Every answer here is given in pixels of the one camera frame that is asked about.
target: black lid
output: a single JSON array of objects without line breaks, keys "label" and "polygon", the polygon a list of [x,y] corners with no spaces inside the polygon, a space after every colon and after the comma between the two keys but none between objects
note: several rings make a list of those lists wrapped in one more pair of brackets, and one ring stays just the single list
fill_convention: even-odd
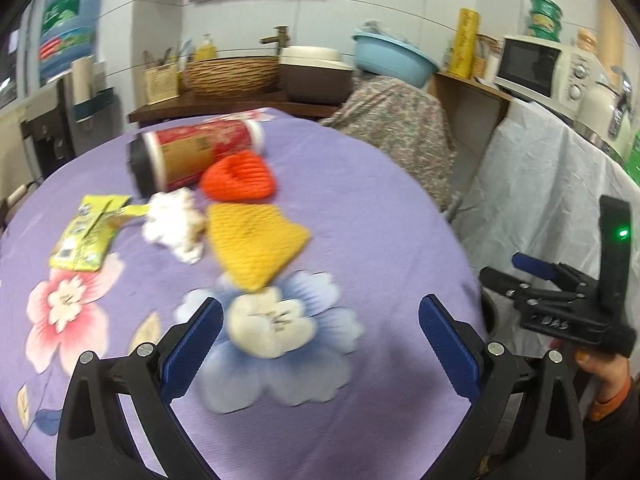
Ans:
[{"label": "black lid", "polygon": [[138,185],[140,196],[142,198],[151,198],[151,195],[158,192],[158,188],[154,178],[154,168],[142,134],[137,134],[136,138],[128,144],[128,147],[129,171],[133,174]]}]

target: microwave door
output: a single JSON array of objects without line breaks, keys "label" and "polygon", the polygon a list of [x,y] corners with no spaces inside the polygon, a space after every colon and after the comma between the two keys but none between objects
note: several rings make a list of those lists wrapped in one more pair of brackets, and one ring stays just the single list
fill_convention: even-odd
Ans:
[{"label": "microwave door", "polygon": [[560,50],[542,44],[505,40],[498,78],[551,98]]}]

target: microwave knob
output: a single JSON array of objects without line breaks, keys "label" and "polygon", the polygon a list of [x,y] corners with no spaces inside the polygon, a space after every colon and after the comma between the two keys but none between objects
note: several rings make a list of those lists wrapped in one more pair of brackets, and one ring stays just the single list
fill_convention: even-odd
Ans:
[{"label": "microwave knob", "polygon": [[569,86],[569,97],[571,99],[578,100],[580,99],[580,97],[582,97],[582,90],[580,89],[580,87],[578,85],[571,85]]},{"label": "microwave knob", "polygon": [[574,74],[578,79],[584,79],[587,77],[587,69],[584,65],[578,65],[574,68]]}]

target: yellow knitted cloth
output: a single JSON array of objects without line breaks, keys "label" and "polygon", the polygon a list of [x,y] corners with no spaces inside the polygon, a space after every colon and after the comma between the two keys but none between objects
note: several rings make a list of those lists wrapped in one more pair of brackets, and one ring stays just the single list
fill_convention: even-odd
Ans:
[{"label": "yellow knitted cloth", "polygon": [[309,240],[311,233],[270,204],[209,206],[209,240],[222,266],[242,290],[267,285]]}]

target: black sleeve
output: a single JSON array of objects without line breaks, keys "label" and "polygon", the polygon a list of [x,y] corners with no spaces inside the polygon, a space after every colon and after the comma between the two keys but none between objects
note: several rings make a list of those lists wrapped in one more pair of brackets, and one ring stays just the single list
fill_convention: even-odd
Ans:
[{"label": "black sleeve", "polygon": [[632,386],[615,412],[598,422],[584,421],[587,479],[624,480],[623,471],[636,460],[639,438],[638,389]]}]

